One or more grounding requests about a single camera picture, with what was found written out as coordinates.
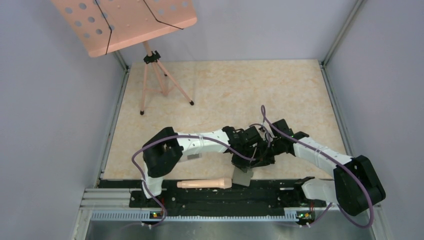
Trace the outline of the grey leather card holder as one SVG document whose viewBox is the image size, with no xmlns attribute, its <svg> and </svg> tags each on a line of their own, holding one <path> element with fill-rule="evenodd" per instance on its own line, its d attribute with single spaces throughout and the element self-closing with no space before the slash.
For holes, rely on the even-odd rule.
<svg viewBox="0 0 424 240">
<path fill-rule="evenodd" d="M 254 148 L 252 152 L 251 158 L 255 158 L 256 148 Z M 249 187 L 251 184 L 251 179 L 254 175 L 253 168 L 245 168 L 239 169 L 234 166 L 233 175 L 232 175 L 232 183 L 236 185 L 241 185 L 245 187 Z"/>
</svg>

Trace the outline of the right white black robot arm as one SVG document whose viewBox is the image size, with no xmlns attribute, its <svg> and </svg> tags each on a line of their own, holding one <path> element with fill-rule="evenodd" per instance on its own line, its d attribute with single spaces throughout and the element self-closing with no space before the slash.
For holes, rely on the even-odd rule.
<svg viewBox="0 0 424 240">
<path fill-rule="evenodd" d="M 293 200 L 307 206 L 312 200 L 332 203 L 347 215 L 357 216 L 386 199 L 386 191 L 372 165 L 364 155 L 339 153 L 316 142 L 304 132 L 294 133 L 284 119 L 261 126 L 272 156 L 281 153 L 308 161 L 330 175 L 330 179 L 305 177 L 294 185 Z"/>
</svg>

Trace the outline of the aluminium front rail frame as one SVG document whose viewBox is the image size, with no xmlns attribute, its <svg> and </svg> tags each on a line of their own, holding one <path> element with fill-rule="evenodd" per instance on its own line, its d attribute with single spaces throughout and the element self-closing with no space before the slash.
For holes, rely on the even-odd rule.
<svg viewBox="0 0 424 240">
<path fill-rule="evenodd" d="M 379 205 L 371 228 L 349 223 L 336 205 L 298 199 L 292 180 L 255 180 L 230 189 L 177 188 L 157 200 L 133 180 L 84 191 L 74 240 L 390 240 Z"/>
</svg>

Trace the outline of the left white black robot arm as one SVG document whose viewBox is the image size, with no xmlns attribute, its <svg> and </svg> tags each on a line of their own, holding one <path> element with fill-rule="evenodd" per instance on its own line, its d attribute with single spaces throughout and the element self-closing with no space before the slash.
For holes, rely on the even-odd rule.
<svg viewBox="0 0 424 240">
<path fill-rule="evenodd" d="M 251 168 L 264 160 L 270 152 L 270 142 L 264 140 L 258 130 L 222 129 L 203 133 L 176 132 L 165 127 L 143 145 L 145 185 L 141 200 L 149 207 L 160 202 L 162 182 L 181 158 L 202 153 L 232 153 L 232 163 L 240 169 Z"/>
</svg>

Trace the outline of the pink toy microphone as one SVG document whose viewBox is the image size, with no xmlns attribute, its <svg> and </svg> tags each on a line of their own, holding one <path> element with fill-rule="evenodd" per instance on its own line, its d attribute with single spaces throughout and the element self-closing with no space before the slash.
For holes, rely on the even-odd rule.
<svg viewBox="0 0 424 240">
<path fill-rule="evenodd" d="M 218 188 L 229 189 L 232 187 L 232 179 L 228 177 L 216 179 L 197 179 L 178 181 L 176 186 L 181 189 L 203 189 L 203 188 Z"/>
</svg>

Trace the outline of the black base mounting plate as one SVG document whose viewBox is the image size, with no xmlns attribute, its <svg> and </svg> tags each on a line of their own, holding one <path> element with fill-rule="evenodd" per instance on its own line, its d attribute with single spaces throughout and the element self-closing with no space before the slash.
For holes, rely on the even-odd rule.
<svg viewBox="0 0 424 240">
<path fill-rule="evenodd" d="M 163 205 L 172 217 L 282 217 L 289 208 L 306 211 L 326 208 L 321 200 L 301 201 L 295 192 L 296 179 L 252 180 L 250 186 L 231 188 L 178 188 L 176 180 L 164 180 L 158 202 L 148 199 L 139 180 L 101 180 L 100 189 L 130 189 L 130 208 L 151 208 L 150 218 L 158 220 Z"/>
</svg>

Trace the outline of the pink perforated music stand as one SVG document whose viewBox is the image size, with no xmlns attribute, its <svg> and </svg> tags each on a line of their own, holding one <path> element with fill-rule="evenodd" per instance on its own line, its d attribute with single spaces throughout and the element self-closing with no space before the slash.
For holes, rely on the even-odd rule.
<svg viewBox="0 0 424 240">
<path fill-rule="evenodd" d="M 167 96 L 171 92 L 165 82 L 170 80 L 173 89 L 178 89 L 190 105 L 195 104 L 149 45 L 152 39 L 182 31 L 198 21 L 191 0 L 53 0 L 52 4 L 92 58 L 143 44 L 146 56 L 140 115 L 145 113 L 149 68 L 159 83 L 158 93 Z"/>
</svg>

